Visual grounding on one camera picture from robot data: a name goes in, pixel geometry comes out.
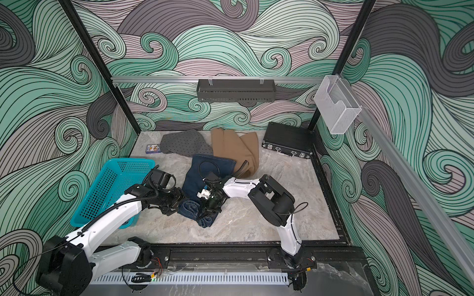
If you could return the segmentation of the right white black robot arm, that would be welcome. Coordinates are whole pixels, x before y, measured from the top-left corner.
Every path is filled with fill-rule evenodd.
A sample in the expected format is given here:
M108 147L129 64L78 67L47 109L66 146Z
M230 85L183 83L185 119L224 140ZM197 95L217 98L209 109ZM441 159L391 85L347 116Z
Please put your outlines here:
M204 183L203 189L197 193L201 202L197 220L216 218L228 199L248 199L265 220L276 227L280 238L281 256L285 264L290 268L301 266L302 239L294 226L295 214L299 210L293 195L270 175L263 175L253 180L241 179L247 161L237 172L227 176L221 175L219 167L214 162L208 163L216 169L203 174L202 165L199 164L197 168Z

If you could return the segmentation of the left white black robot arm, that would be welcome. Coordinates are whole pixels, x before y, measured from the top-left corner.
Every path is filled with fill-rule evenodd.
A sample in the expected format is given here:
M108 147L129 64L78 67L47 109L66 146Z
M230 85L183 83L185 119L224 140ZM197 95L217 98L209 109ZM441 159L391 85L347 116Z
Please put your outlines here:
M175 176L152 169L142 183L129 187L104 212L85 226L44 244L36 283L55 296L79 296L95 279L127 265L147 268L153 262L150 243L138 237L103 251L100 245L126 221L155 208L170 216L185 200L180 187L168 187Z

